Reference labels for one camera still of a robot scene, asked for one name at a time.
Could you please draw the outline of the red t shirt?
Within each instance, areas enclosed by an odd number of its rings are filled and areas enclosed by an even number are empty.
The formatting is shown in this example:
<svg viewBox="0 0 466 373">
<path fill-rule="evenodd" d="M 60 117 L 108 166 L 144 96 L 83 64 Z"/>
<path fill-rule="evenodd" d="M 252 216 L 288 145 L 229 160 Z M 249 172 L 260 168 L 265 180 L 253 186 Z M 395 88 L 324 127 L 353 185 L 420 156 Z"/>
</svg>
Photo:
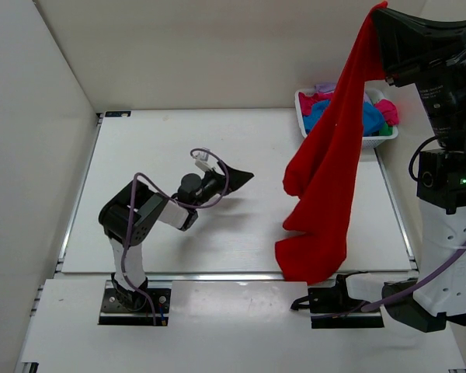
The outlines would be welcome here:
<svg viewBox="0 0 466 373">
<path fill-rule="evenodd" d="M 319 283 L 346 259 L 363 139 L 364 87 L 384 77 L 377 31 L 367 15 L 329 106 L 285 169 L 283 189 L 298 199 L 283 222 L 293 235 L 275 244 L 285 281 Z"/>
</svg>

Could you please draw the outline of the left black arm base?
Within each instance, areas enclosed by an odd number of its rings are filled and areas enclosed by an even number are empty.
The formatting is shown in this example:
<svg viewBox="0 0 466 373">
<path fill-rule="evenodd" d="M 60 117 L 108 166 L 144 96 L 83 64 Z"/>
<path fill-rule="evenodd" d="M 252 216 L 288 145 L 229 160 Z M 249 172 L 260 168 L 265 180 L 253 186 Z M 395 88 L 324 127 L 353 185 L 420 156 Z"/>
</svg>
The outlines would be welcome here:
<svg viewBox="0 0 466 373">
<path fill-rule="evenodd" d="M 171 288 L 158 284 L 156 288 L 137 291 L 120 289 L 112 280 L 106 281 L 99 309 L 98 324 L 101 326 L 167 326 L 171 303 Z"/>
</svg>

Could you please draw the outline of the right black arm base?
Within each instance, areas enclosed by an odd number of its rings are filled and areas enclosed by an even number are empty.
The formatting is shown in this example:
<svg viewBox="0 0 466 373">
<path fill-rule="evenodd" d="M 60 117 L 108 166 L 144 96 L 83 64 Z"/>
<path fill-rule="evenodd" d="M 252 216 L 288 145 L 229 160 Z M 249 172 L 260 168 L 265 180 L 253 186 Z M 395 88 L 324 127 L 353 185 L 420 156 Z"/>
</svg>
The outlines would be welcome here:
<svg viewBox="0 0 466 373">
<path fill-rule="evenodd" d="M 384 321 L 380 311 L 362 312 L 367 302 L 353 299 L 346 288 L 348 275 L 337 275 L 331 287 L 310 287 L 308 294 L 295 299 L 292 312 L 308 310 L 312 329 L 380 329 Z"/>
</svg>

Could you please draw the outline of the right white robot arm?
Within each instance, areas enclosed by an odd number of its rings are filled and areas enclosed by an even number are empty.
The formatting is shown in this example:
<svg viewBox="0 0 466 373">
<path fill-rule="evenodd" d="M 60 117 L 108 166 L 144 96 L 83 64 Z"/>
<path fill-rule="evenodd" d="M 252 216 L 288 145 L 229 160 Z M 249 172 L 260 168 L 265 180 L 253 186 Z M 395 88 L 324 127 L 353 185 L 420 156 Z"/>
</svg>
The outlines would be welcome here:
<svg viewBox="0 0 466 373">
<path fill-rule="evenodd" d="M 384 284 L 379 304 L 424 333 L 466 326 L 466 20 L 371 18 L 388 84 L 416 87 L 433 131 L 408 166 L 423 220 L 419 276 Z"/>
</svg>

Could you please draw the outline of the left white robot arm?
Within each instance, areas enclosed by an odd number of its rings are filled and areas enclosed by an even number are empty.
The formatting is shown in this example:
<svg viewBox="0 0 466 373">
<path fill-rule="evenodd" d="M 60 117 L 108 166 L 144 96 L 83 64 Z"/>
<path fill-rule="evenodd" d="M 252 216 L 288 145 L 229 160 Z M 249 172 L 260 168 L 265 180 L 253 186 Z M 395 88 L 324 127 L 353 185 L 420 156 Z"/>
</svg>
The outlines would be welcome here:
<svg viewBox="0 0 466 373">
<path fill-rule="evenodd" d="M 167 198 L 140 180 L 128 183 L 100 211 L 99 223 L 113 247 L 113 283 L 120 287 L 120 300 L 129 309 L 139 309 L 147 299 L 142 242 L 156 222 L 180 231 L 188 230 L 198 210 L 213 197 L 222 198 L 243 187 L 254 174 L 222 166 L 223 173 L 208 169 L 202 176 L 186 174 L 178 190 Z"/>
</svg>

